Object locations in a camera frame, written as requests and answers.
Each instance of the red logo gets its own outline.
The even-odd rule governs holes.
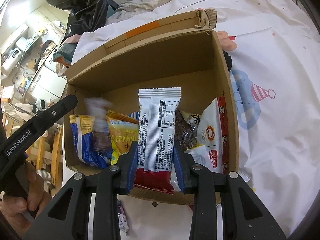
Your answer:
[[[210,150],[209,158],[212,163],[212,167],[215,169],[217,167],[218,152],[216,150]]]
[[[214,128],[212,126],[208,126],[207,130],[205,130],[205,132],[207,133],[208,140],[212,141],[215,136]]]

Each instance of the black bag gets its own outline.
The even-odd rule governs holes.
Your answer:
[[[113,0],[46,0],[50,5],[70,10],[76,18],[67,29],[63,41],[74,35],[84,32],[93,32],[106,25],[108,5],[114,10],[119,6]]]

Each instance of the snack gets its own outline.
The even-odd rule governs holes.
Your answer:
[[[121,204],[121,201],[120,200],[117,200],[117,201],[118,201],[117,204],[118,204],[119,227],[120,227],[121,231],[123,231],[127,234],[128,230],[129,230],[128,221],[125,216],[124,208]]]
[[[180,143],[183,151],[192,149],[197,144],[197,140],[193,134],[191,126],[183,119],[179,109],[176,110],[174,139]]]
[[[193,131],[194,136],[197,136],[197,127],[199,125],[201,115],[200,114],[190,114],[186,113],[185,111],[181,111],[181,114],[184,118],[184,120],[191,126],[191,129]]]
[[[119,154],[128,153],[132,141],[138,141],[139,121],[113,111],[108,111],[106,118],[111,138]]]
[[[212,162],[212,171],[223,173],[228,171],[228,119],[224,97],[215,98],[203,111],[197,129],[199,144],[205,145],[205,150]]]
[[[181,88],[140,89],[137,187],[173,194],[170,185],[175,113]]]
[[[136,119],[136,120],[140,120],[139,118],[139,112],[133,112],[132,114],[129,114],[129,117]]]
[[[93,150],[97,152],[112,152],[111,138],[106,121],[106,107],[111,103],[102,98],[87,98],[88,111],[95,117],[93,126]]]
[[[117,163],[119,156],[121,155],[115,141],[111,138],[111,146],[112,146],[112,157],[111,157],[111,165]]]
[[[73,135],[73,144],[76,153],[84,163],[98,168],[106,168],[111,163],[110,152],[98,152],[93,150],[93,123],[92,115],[70,115],[70,124]]]
[[[193,149],[185,151],[185,153],[191,154],[196,163],[207,167],[210,171],[217,172],[214,168],[217,163],[217,156],[209,155],[205,145],[199,145]]]

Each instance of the orange tape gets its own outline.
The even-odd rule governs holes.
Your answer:
[[[158,21],[154,21],[154,22],[151,22],[151,23],[147,23],[147,24],[145,24],[145,25],[142,25],[142,26],[140,26],[140,27],[138,27],[138,28],[135,28],[135,29],[133,29],[133,30],[131,30],[131,31],[126,32],[126,33],[125,33],[125,36],[126,36],[127,38],[130,38],[130,37],[133,37],[133,36],[138,35],[138,34],[140,34],[140,33],[144,33],[144,32],[146,32],[146,31],[155,29],[155,28],[157,28],[157,27],[159,27],[159,26],[160,26],[160,24],[159,24]]]

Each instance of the finger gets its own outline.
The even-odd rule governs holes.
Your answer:
[[[43,196],[44,182],[40,175],[36,174],[36,181],[29,184],[28,208],[35,211]]]
[[[7,217],[14,217],[15,215],[27,209],[27,202],[22,197],[13,197],[4,195],[1,202],[1,212]]]
[[[37,213],[36,218],[38,217],[38,215],[44,210],[44,208],[47,206],[47,204],[51,201],[51,196],[49,195],[48,192],[44,191],[43,192],[43,196],[41,199],[41,202],[39,204],[39,211]]]
[[[34,168],[34,166],[31,163],[26,162],[25,169],[26,169],[26,172],[27,172],[28,180],[31,183],[35,183],[36,182],[36,169]]]
[[[22,237],[25,234],[25,231],[30,227],[30,222],[22,214],[16,214],[13,217],[9,217],[2,208],[0,208],[0,210],[12,228]]]

